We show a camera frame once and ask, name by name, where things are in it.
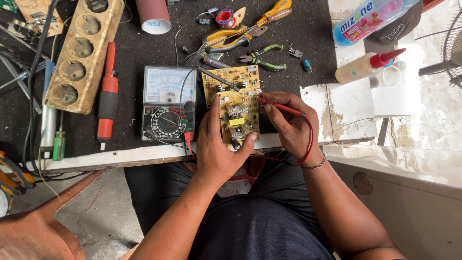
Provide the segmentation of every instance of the leg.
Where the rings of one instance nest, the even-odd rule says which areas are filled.
[[[193,173],[181,162],[126,167],[123,170],[143,235],[180,197],[193,177]],[[215,195],[213,200],[217,199],[220,197]]]
[[[296,162],[296,159],[286,151],[272,152],[269,157],[279,160],[286,159],[292,164]],[[313,234],[330,250],[328,239],[311,207],[300,167],[267,160],[249,194],[265,196],[296,212]]]

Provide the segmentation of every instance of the red test probe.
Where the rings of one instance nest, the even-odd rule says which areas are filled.
[[[116,117],[117,102],[119,99],[119,82],[117,72],[114,70],[114,57],[116,55],[116,44],[110,42],[108,55],[106,57],[106,70],[103,77],[103,88],[99,95],[98,108],[98,134],[97,139],[101,143],[101,150],[112,136],[112,123]]]
[[[271,159],[271,160],[274,160],[274,161],[280,161],[280,162],[283,162],[283,163],[285,163],[287,165],[291,165],[291,166],[301,166],[302,164],[304,164],[306,162],[306,159],[308,159],[308,156],[310,155],[311,149],[313,148],[313,140],[315,139],[315,133],[313,131],[313,125],[311,124],[310,119],[300,111],[297,111],[297,110],[292,109],[290,107],[287,107],[285,105],[281,105],[281,104],[274,103],[274,102],[269,102],[269,101],[265,100],[262,97],[258,97],[258,101],[260,101],[260,102],[262,102],[264,104],[272,104],[272,105],[274,105],[275,107],[277,107],[280,110],[284,110],[286,112],[292,113],[292,114],[294,114],[296,116],[299,116],[299,117],[304,117],[308,121],[308,126],[310,127],[311,142],[310,142],[310,146],[308,148],[308,152],[306,153],[306,156],[304,157],[303,161],[301,161],[301,162],[297,161],[297,164],[291,164],[291,163],[289,163],[287,161],[278,160],[278,159],[274,159],[274,158],[270,158],[270,157],[266,157],[266,156],[260,156],[260,155],[251,155],[251,156],[252,157],[262,157],[262,158]]]

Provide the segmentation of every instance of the plastic bottle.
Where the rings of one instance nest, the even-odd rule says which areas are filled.
[[[350,46],[402,16],[419,0],[365,0],[334,29],[334,40]]]
[[[391,52],[366,53],[364,56],[340,66],[335,71],[335,78],[341,84],[347,84],[379,73],[390,60],[403,53],[406,48]]]

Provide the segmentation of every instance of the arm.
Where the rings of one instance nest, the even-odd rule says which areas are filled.
[[[261,93],[264,99],[286,105],[308,116],[315,132],[311,132],[305,118],[279,111],[266,104],[266,113],[279,133],[282,146],[300,160],[310,142],[313,150],[302,165],[312,167],[321,163],[323,154],[317,140],[319,122],[316,111],[299,97],[280,92]],[[311,204],[322,230],[332,247],[343,259],[405,259],[387,231],[374,214],[354,195],[335,173],[329,162],[314,170],[303,170]]]
[[[187,259],[197,229],[218,188],[244,163],[254,149],[256,133],[247,135],[237,152],[221,140],[219,99],[202,119],[197,137],[197,171],[178,200],[140,243],[134,259]]]

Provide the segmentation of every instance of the bracelet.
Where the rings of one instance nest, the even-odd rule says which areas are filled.
[[[304,170],[314,170],[316,168],[321,167],[326,162],[326,154],[322,153],[322,155],[324,156],[324,158],[322,159],[322,162],[320,164],[313,166],[313,167],[303,167],[303,166],[300,166],[300,167]]]

